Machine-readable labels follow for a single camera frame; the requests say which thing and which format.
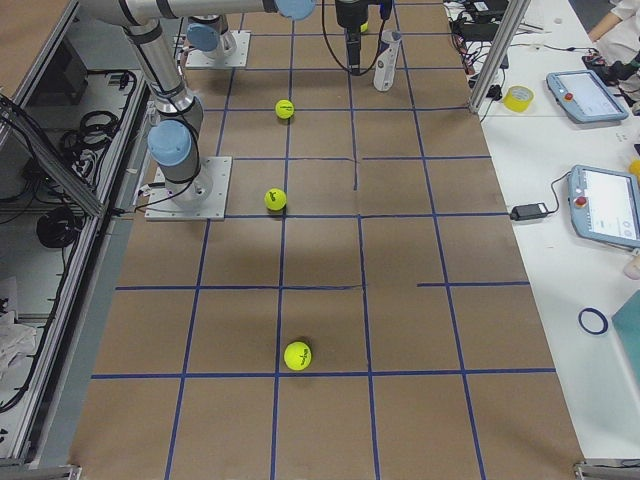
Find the white tennis ball can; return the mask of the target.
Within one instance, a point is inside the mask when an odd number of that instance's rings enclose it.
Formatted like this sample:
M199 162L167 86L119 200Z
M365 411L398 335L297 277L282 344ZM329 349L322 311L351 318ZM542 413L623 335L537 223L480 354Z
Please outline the white tennis ball can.
M374 88L378 92L387 92L393 86L401 42L400 31L384 30L382 32L373 78Z

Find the tennis ball middle row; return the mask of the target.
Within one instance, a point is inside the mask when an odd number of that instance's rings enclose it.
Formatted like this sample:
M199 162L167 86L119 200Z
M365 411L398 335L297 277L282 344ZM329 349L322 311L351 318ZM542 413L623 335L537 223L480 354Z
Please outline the tennis ball middle row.
M276 102L274 111L279 119L288 120L294 115L295 107L291 100L280 99Z

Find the tennis ball by near base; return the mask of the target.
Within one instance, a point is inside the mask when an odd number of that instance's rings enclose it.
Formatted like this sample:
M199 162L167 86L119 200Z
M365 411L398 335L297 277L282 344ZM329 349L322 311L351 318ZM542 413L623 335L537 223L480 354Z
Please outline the tennis ball by near base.
M271 188L264 195L265 207L271 212L283 210L287 205L286 192L279 188Z

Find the tennis ball near foreground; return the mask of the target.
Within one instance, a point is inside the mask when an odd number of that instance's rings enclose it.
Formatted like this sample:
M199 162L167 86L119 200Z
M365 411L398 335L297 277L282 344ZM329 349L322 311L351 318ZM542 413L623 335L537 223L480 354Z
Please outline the tennis ball near foreground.
M292 371L303 371L312 362L312 351L310 346L301 340L289 343L283 354L283 359L287 368Z

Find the yellow tape roll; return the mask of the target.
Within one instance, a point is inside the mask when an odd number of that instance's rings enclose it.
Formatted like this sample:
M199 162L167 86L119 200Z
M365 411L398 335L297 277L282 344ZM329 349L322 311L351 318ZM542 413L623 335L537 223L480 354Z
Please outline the yellow tape roll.
M534 92L521 85L511 86L503 99L504 106L516 113L525 112L534 99Z

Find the far blue teach pendant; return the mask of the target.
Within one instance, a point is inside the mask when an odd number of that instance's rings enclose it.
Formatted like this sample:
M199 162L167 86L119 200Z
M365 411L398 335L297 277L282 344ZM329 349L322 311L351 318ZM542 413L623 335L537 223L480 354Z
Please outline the far blue teach pendant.
M552 72L546 84L556 103L576 123L621 121L627 111L591 70Z

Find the blue teach pendant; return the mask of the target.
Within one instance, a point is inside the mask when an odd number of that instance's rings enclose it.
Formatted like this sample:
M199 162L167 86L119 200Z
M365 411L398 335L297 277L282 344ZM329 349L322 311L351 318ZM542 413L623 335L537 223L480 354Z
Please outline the blue teach pendant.
M576 123L621 121L627 111L591 70L552 72L546 84L556 103Z
M568 204L576 234L631 250L639 248L639 184L635 175L575 165Z

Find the black power adapter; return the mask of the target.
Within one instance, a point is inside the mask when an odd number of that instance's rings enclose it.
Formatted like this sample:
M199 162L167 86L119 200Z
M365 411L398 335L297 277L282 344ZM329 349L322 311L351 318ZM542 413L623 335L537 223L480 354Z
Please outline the black power adapter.
M549 215L549 209L544 203L530 203L514 206L509 218L513 221L528 221L545 218Z

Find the near blue teach pendant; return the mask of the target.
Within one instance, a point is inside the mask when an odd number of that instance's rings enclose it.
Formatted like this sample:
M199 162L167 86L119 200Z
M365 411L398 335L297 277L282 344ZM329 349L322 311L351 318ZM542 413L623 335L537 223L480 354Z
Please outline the near blue teach pendant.
M631 250L639 248L639 184L635 175L575 165L568 204L576 234Z

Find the teal box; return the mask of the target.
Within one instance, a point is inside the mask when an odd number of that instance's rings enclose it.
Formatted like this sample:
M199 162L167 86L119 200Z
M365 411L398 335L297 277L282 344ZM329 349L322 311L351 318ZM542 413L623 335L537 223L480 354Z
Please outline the teal box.
M639 292L636 291L613 315L613 325L625 356L639 378Z

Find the aluminium frame post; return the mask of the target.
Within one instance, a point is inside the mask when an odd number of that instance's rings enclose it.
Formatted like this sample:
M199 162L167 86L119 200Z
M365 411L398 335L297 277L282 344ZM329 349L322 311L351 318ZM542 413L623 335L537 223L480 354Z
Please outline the aluminium frame post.
M468 107L472 113L479 112L529 4L529 0L509 2L469 98Z

